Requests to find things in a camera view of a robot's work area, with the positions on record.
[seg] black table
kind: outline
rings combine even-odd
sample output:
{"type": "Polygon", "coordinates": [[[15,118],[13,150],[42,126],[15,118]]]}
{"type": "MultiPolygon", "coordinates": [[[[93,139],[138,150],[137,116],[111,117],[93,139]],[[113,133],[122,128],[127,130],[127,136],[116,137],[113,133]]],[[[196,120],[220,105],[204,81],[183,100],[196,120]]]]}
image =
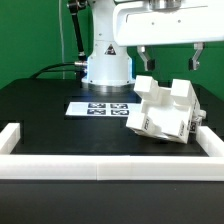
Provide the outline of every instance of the black table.
{"type": "MultiPolygon", "coordinates": [[[[208,125],[224,139],[224,102],[195,85],[208,125]]],[[[70,101],[127,102],[72,80],[21,79],[0,91],[0,127],[20,122],[13,154],[207,156],[189,144],[135,135],[127,118],[67,117],[70,101]]],[[[1,223],[223,223],[224,184],[178,181],[0,181],[1,223]]]]}

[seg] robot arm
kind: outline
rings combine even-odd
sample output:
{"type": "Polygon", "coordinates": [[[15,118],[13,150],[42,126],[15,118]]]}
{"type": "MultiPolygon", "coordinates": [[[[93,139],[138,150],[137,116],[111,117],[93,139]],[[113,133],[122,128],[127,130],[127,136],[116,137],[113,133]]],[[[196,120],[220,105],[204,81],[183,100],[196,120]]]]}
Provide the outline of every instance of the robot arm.
{"type": "Polygon", "coordinates": [[[189,70],[197,70],[204,42],[224,40],[223,6],[221,0],[122,3],[113,15],[114,38],[120,46],[193,43],[196,53],[189,59],[189,70]]]}
{"type": "Polygon", "coordinates": [[[87,61],[75,62],[75,65],[86,67],[82,86],[103,92],[120,92],[133,88],[132,60],[127,54],[126,47],[118,46],[114,41],[113,12],[116,6],[114,0],[70,0],[70,2],[73,3],[71,6],[75,6],[74,13],[69,7],[75,20],[77,11],[85,8],[86,3],[90,6],[93,16],[93,51],[87,61]]]}

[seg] green backdrop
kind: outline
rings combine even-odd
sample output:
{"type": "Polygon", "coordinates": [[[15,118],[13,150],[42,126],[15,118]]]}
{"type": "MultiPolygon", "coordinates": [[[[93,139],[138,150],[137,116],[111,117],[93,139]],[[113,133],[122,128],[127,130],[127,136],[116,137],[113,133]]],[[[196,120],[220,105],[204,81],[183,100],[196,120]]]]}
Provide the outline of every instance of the green backdrop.
{"type": "MultiPolygon", "coordinates": [[[[66,5],[67,0],[62,0],[65,61],[74,61],[77,48],[66,5]]],[[[58,15],[58,0],[0,1],[0,88],[62,61],[58,15]]],[[[91,10],[81,11],[79,18],[85,50],[90,54],[93,36],[91,10]]],[[[129,48],[128,52],[135,61],[136,74],[149,74],[164,81],[188,79],[224,100],[224,42],[207,43],[200,58],[200,69],[193,72],[188,71],[188,59],[195,52],[192,44],[150,48],[150,55],[156,59],[156,70],[148,73],[144,71],[136,48],[129,48]]],[[[48,74],[47,77],[61,78],[62,74],[48,74]]]]}

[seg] cable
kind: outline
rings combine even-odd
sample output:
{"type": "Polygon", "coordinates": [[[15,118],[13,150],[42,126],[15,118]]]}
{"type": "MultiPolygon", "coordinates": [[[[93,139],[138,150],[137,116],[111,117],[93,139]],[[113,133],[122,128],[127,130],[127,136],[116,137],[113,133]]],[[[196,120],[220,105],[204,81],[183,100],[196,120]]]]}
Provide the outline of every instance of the cable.
{"type": "Polygon", "coordinates": [[[81,35],[81,31],[80,31],[80,26],[79,26],[79,19],[78,19],[78,15],[77,15],[77,13],[80,9],[79,9],[77,3],[78,2],[76,0],[69,0],[68,8],[70,10],[70,13],[71,13],[71,16],[72,16],[72,21],[73,21],[73,26],[74,26],[74,29],[75,29],[75,36],[76,36],[76,40],[77,40],[79,60],[86,61],[87,57],[86,57],[86,54],[84,52],[82,35],[81,35]]]}
{"type": "Polygon", "coordinates": [[[31,75],[30,76],[30,79],[36,79],[41,73],[47,72],[47,71],[49,71],[49,69],[59,68],[59,67],[64,67],[64,66],[71,66],[71,65],[74,66],[74,63],[73,62],[68,62],[68,63],[60,63],[60,64],[55,64],[55,65],[47,66],[47,67],[41,69],[40,71],[34,73],[33,75],[31,75]]]}
{"type": "Polygon", "coordinates": [[[79,72],[79,70],[74,70],[74,69],[57,69],[57,70],[46,70],[46,71],[43,71],[42,73],[45,73],[45,72],[49,72],[49,73],[53,73],[53,72],[79,72]]]}
{"type": "Polygon", "coordinates": [[[59,27],[61,37],[61,58],[62,62],[65,63],[65,44],[64,44],[64,31],[63,31],[63,20],[62,20],[62,0],[58,1],[58,14],[59,14],[59,27]]]}

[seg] black cable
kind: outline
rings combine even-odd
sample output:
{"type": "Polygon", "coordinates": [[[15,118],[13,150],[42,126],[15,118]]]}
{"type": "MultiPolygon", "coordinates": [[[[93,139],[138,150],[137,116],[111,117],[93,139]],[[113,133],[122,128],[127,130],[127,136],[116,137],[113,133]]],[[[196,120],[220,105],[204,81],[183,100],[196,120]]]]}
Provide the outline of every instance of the black cable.
{"type": "Polygon", "coordinates": [[[74,70],[74,69],[57,69],[57,70],[46,70],[46,71],[43,71],[42,73],[45,73],[45,72],[80,72],[80,70],[74,70]]]}
{"type": "Polygon", "coordinates": [[[79,60],[86,61],[87,57],[84,52],[82,35],[81,35],[81,31],[80,31],[80,26],[79,26],[79,19],[78,19],[78,15],[77,15],[79,10],[85,8],[86,1],[81,1],[80,3],[81,3],[81,5],[83,5],[82,8],[80,8],[80,5],[78,5],[77,0],[69,0],[67,6],[72,15],[72,21],[73,21],[73,26],[75,29],[76,40],[77,40],[77,47],[78,47],[78,51],[79,51],[79,55],[78,55],[79,60]]]}
{"type": "Polygon", "coordinates": [[[74,63],[73,62],[68,62],[68,63],[60,63],[60,64],[55,64],[55,65],[50,65],[50,66],[47,66],[47,67],[41,69],[40,71],[34,73],[33,75],[30,76],[30,78],[31,79],[36,79],[41,73],[49,71],[49,69],[52,69],[52,68],[59,68],[59,67],[71,66],[71,65],[74,66],[74,63]]]}

